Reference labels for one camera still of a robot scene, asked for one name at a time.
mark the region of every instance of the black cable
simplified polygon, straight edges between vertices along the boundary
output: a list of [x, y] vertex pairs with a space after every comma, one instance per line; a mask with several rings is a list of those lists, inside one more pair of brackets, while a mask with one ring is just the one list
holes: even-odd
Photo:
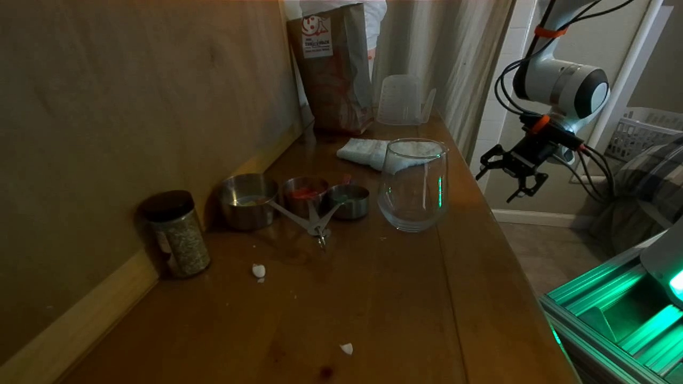
[[591, 11], [591, 8], [594, 8], [600, 1], [601, 1], [601, 0], [594, 0], [594, 1], [586, 3], [586, 5], [585, 5], [580, 13], [575, 13], [570, 20], [565, 20], [565, 24], [561, 25], [561, 29], [570, 27], [572, 24], [582, 20], [585, 13]]
[[574, 179], [580, 182], [580, 187], [594, 201], [601, 204], [600, 195], [592, 194], [592, 189], [588, 189], [588, 186], [580, 179], [580, 174], [575, 172], [575, 169], [572, 169], [568, 161], [559, 160], [561, 166], [565, 166]]
[[580, 161], [582, 174], [585, 174], [585, 179], [588, 181], [592, 195], [598, 195], [594, 201], [598, 201], [600, 204], [606, 204], [601, 192], [594, 187], [594, 181], [592, 181], [592, 176], [591, 176], [591, 170], [588, 170], [588, 163], [585, 161], [582, 150], [575, 150], [575, 153], [577, 153], [577, 161]]
[[609, 170], [608, 160], [600, 150], [588, 147], [588, 145], [585, 145], [585, 150], [598, 163], [598, 169], [601, 170], [601, 174], [606, 179], [606, 194], [608, 194], [606, 198], [609, 201], [614, 195], [614, 189], [613, 189], [614, 179], [613, 179], [613, 170]]
[[518, 107], [518, 104], [513, 101], [513, 98], [510, 96], [510, 91], [507, 91], [507, 86], [506, 86], [506, 75], [512, 73], [512, 69], [517, 69], [517, 68], [521, 66], [521, 62], [522, 62], [522, 59], [510, 62], [510, 64], [497, 75], [495, 86], [492, 86], [497, 101], [500, 101], [504, 109], [507, 109], [510, 113], [513, 113], [513, 114], [525, 113], [525, 109]]
[[625, 0], [625, 1], [621, 1], [621, 3], [614, 3], [613, 8], [606, 8], [606, 11], [600, 11], [600, 13], [591, 13], [591, 14], [582, 14], [582, 16], [575, 18], [575, 24], [577, 24], [577, 20], [585, 20], [585, 18], [603, 16], [603, 14], [614, 13], [614, 11], [619, 11], [619, 8], [622, 8], [622, 5], [632, 3], [632, 1], [633, 1], [633, 0]]

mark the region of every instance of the brown bag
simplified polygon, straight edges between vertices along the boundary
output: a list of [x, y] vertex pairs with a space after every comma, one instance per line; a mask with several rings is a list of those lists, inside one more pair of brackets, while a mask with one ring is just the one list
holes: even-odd
[[360, 134], [371, 118], [363, 3], [288, 20], [315, 129]]

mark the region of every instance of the curtain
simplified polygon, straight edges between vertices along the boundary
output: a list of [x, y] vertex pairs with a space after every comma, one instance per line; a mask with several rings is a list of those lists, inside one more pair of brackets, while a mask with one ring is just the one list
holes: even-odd
[[433, 113], [469, 160], [513, 0], [389, 0], [373, 66], [416, 75], [437, 90]]

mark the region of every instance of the wooden tabletop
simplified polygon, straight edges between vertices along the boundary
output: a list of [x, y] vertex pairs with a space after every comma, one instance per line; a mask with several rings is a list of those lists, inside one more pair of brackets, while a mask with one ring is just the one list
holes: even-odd
[[[437, 122], [371, 129], [396, 134], [448, 138]], [[209, 270], [160, 282], [65, 381], [575, 381], [458, 150], [448, 212], [405, 234], [375, 206], [377, 172], [334, 157], [343, 142], [294, 142], [266, 174], [360, 182], [364, 220], [332, 222], [323, 250], [283, 217], [210, 230]]]

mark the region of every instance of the crumb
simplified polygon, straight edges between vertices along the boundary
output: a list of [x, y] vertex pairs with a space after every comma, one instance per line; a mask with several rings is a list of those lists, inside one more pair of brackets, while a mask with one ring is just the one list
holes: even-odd
[[354, 354], [354, 344], [342, 344], [339, 348], [342, 348], [342, 351], [343, 351], [345, 356], [352, 356], [352, 354]]
[[252, 265], [252, 274], [256, 277], [256, 282], [264, 282], [264, 265]]

